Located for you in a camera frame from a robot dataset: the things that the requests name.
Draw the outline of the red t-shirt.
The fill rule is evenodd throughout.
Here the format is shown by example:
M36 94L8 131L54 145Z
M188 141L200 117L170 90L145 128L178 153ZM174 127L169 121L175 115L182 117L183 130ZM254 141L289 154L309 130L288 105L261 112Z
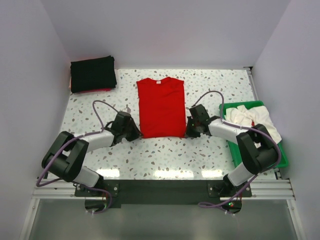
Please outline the red t-shirt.
M186 132L184 81L166 77L137 83L139 126L145 139L177 137Z

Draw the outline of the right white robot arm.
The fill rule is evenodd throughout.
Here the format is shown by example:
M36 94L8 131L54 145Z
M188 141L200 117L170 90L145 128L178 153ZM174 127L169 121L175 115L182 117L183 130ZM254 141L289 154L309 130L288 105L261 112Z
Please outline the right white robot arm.
M222 116L209 116L201 104L192 106L189 112L185 133L187 138L199 138L203 134L223 138L238 146L242 162L223 177L223 183L217 188L221 193L235 196L242 184L281 161L281 150L264 125L236 125Z

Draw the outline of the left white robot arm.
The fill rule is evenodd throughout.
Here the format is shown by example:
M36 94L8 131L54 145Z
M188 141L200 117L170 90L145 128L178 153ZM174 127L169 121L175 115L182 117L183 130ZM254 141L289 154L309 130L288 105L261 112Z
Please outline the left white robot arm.
M119 111L115 119L103 125L100 131L83 134L62 131L41 162L43 173L36 186L45 185L41 180L49 172L65 182L84 185L92 196L99 196L104 190L103 177L83 166L86 154L97 149L113 147L121 143L122 139L131 142L142 136L132 116L123 111Z

